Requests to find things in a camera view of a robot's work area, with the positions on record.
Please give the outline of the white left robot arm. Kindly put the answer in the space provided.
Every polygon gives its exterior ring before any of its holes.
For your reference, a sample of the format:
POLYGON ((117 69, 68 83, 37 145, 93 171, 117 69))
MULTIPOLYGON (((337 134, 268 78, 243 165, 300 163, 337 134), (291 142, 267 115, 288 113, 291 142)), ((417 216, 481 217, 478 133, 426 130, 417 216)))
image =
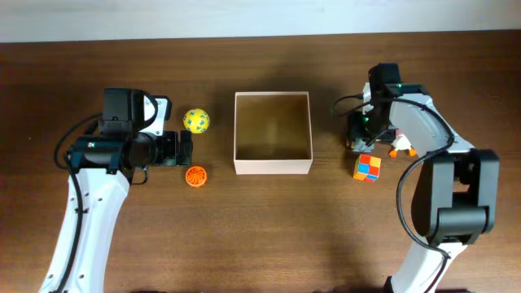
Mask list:
POLYGON ((188 166, 191 133, 140 132, 127 138, 82 135, 65 159, 68 203, 42 292, 101 292, 119 211, 134 172, 188 166))

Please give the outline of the pink open box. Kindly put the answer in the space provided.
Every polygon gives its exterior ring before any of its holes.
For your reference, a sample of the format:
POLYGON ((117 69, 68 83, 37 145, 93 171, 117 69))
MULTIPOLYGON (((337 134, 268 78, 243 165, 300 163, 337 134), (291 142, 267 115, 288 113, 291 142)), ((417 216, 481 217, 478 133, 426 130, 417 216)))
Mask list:
POLYGON ((309 93, 237 92, 233 161, 238 175, 307 174, 313 162, 309 93))

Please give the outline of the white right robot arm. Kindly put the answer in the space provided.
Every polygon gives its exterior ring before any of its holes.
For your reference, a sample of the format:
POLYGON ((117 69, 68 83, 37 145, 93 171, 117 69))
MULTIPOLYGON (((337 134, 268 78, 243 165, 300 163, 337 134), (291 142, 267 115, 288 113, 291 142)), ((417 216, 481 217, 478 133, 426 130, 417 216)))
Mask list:
POLYGON ((365 84, 366 123, 403 131, 418 153, 401 175, 396 210, 413 242, 385 292, 433 292, 451 263, 494 226, 499 158, 459 136, 420 84, 365 84))

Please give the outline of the orange round spinner toy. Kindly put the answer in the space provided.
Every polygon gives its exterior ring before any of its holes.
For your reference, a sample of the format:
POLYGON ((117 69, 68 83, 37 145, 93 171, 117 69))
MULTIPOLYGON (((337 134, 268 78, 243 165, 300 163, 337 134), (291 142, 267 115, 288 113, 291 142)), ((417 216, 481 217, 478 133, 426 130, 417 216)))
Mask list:
POLYGON ((185 180, 189 186, 200 188, 206 184, 208 180, 208 174, 203 167, 192 166, 187 169, 185 180))

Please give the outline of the white duck pink hat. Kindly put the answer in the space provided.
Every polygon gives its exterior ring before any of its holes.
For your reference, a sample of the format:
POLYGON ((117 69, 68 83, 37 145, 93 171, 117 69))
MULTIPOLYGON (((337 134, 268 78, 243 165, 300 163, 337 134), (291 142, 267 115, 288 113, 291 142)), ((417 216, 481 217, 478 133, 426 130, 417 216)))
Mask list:
POLYGON ((392 158, 396 158, 399 151, 406 151, 411 157, 417 155, 416 150, 412 147, 412 144, 405 136, 404 132, 397 129, 395 132, 395 139, 392 142, 392 149, 388 152, 388 155, 392 158))

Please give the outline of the yellow ball blue letters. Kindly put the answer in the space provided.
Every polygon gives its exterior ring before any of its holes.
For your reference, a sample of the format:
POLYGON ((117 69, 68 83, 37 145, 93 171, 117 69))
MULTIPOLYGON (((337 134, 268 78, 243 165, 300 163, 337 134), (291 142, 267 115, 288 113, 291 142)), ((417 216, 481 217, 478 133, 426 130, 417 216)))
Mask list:
POLYGON ((192 133, 205 133, 210 126, 210 117, 203 109, 190 109, 183 116, 183 124, 186 130, 192 133))

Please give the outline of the grey yellow toy truck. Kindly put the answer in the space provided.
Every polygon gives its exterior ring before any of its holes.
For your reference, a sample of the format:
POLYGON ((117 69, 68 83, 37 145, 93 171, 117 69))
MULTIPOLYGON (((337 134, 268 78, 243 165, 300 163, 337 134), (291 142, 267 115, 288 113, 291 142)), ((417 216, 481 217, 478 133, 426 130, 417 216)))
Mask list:
POLYGON ((362 138, 354 138, 347 143, 347 149, 356 153, 369 153, 372 151, 370 146, 362 138))

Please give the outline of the colourful puzzle cube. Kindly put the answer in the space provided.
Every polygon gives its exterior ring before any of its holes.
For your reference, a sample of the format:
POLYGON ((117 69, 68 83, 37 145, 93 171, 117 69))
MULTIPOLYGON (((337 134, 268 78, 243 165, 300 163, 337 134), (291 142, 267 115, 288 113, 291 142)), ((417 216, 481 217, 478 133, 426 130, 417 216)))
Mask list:
POLYGON ((375 182, 379 178, 381 162, 379 157, 360 154, 355 163, 353 178, 358 181, 375 182))

